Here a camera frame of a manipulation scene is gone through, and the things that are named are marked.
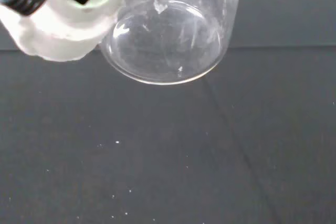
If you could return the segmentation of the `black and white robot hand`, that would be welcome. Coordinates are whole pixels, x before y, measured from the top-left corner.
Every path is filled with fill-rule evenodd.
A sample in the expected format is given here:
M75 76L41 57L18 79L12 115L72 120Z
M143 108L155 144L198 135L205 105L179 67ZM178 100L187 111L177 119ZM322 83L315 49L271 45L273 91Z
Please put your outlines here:
M1 23L25 54L82 59L103 40L122 0L1 0Z

